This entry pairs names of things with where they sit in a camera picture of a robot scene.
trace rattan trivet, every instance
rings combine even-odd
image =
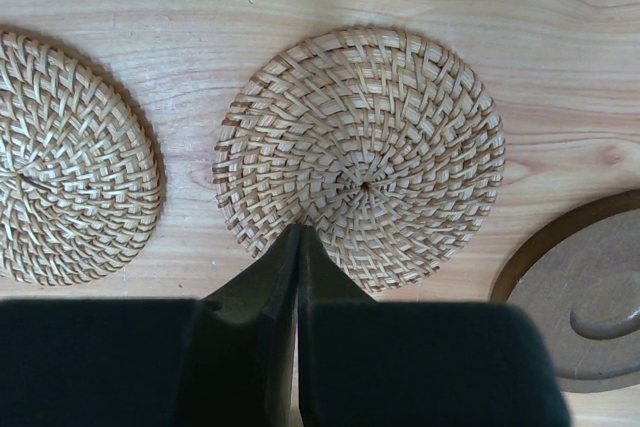
[[[0,275],[100,278],[144,246],[160,206],[151,144],[120,97],[59,50],[0,32]]]
[[[496,198],[504,137],[469,67],[401,31],[301,41],[236,97],[216,146],[228,227],[257,255],[292,222],[318,230],[363,289],[428,275]]]

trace rattan strand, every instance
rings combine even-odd
[[[138,120],[60,50],[0,32],[0,275],[88,282],[129,262],[160,208]]]
[[[277,55],[223,121],[213,179],[253,254],[292,222],[378,291],[436,270],[478,230],[502,180],[492,98],[425,38],[356,27]]]

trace wooden table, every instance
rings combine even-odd
[[[480,232],[435,276],[385,299],[486,299],[515,249],[567,209],[640,187],[640,0],[0,0],[2,28],[88,61],[160,146],[168,193],[127,268],[73,288],[0,279],[9,296],[202,296],[250,262],[211,184],[220,121],[251,73],[300,37],[401,26],[485,82],[508,143]],[[578,425],[637,425],[640,386],[567,396]]]

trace woven placemat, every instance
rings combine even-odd
[[[502,124],[459,58],[406,32],[356,27],[302,40],[242,89],[213,179],[253,254],[313,225],[368,291],[437,269],[480,227],[502,180]]]
[[[151,143],[100,77],[0,32],[0,275],[100,278],[144,246],[160,208]]]

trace round woven coaster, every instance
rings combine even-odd
[[[0,32],[0,275],[100,278],[144,246],[160,207],[150,141],[100,77]]]
[[[302,40],[258,71],[216,151],[218,203],[253,255],[307,223],[376,291],[428,275],[478,230],[504,137],[492,98],[454,54],[358,27]]]

